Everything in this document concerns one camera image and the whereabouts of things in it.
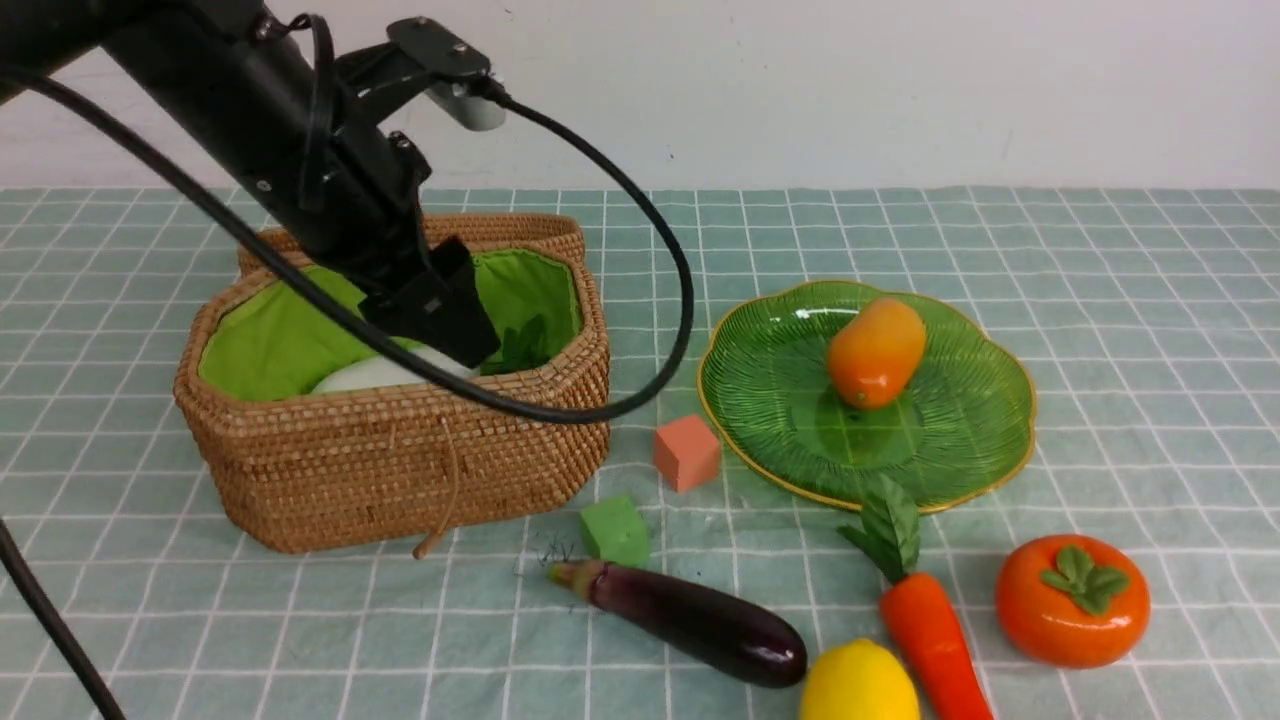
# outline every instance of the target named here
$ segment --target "glass plate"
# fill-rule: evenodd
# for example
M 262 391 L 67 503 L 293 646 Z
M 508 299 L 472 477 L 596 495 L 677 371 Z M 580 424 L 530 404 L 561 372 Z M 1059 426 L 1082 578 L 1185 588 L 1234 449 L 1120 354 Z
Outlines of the glass plate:
M 826 351 L 881 295 L 920 314 L 928 343 L 902 395 L 859 413 L 832 389 Z M 804 283 L 731 310 L 698 365 L 698 395 L 755 471 L 849 510 L 881 473 L 922 512 L 952 507 L 1016 475 L 1036 447 L 1036 388 L 1014 355 L 945 302 L 849 281 Z

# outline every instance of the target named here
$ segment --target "carrot leaves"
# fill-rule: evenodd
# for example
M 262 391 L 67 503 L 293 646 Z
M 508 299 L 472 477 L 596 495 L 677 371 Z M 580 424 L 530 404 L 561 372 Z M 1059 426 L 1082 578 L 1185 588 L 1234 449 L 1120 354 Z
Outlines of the carrot leaves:
M 864 488 L 861 528 L 836 532 L 863 552 L 890 583 L 906 579 L 920 560 L 920 511 L 915 501 L 886 475 Z

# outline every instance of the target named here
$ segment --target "woven basket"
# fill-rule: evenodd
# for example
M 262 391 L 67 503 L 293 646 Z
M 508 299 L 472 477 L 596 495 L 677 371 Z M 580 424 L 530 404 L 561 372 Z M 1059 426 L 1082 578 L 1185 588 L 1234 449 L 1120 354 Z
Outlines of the woven basket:
M 582 331 L 541 368 L 476 378 L 526 402 L 594 407 L 609 396 L 609 343 L 581 228 L 538 214 L 436 215 L 434 245 L 475 252 L 518 247 L 570 268 Z M 296 266 L 311 261 L 285 232 L 264 240 Z M 227 516 L 264 546 L 310 552 L 444 532 L 554 510 L 604 462 L 609 424 L 531 423 L 461 400 L 433 383 L 247 402 L 198 374 L 219 322 L 278 278 L 241 250 L 241 278 L 196 315 L 174 398 L 209 464 Z

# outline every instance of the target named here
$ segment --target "lemon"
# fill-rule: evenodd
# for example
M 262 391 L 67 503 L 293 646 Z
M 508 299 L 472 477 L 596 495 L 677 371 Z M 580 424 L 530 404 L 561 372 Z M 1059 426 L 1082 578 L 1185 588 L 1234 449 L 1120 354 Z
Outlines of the lemon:
M 800 720 L 920 720 L 920 701 L 897 657 L 860 638 L 814 661 Z

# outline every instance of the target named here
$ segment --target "green checkered tablecloth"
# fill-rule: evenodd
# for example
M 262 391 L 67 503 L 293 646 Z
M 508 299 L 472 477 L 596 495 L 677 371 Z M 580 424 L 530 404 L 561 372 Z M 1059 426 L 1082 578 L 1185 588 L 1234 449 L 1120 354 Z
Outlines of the green checkered tablecloth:
M 247 196 L 223 196 L 250 223 Z M 655 424 L 699 410 L 708 328 L 805 279 L 952 302 L 1039 389 L 1039 446 L 998 492 L 925 520 L 924 568 L 960 607 L 1001 720 L 1270 720 L 1280 707 L 1280 192 L 948 187 L 653 193 L 696 272 L 698 333 L 658 401 L 563 511 L 305 557 L 221 512 L 170 398 L 233 242 L 168 190 L 0 192 L 0 512 L 133 720 L 786 720 L 799 688 L 726 679 L 543 578 L 575 507 L 628 493 L 654 566 L 778 610 L 810 651 L 888 643 L 870 565 L 726 456 L 667 492 Z M 613 389 L 655 372 L 676 274 L 616 192 L 430 190 L 428 211 L 535 210 L 584 225 L 613 341 Z M 1152 585 L 1132 657 L 1060 673 L 1000 633 L 1015 546 L 1080 530 Z M 0 720 L 91 707 L 0 579 Z

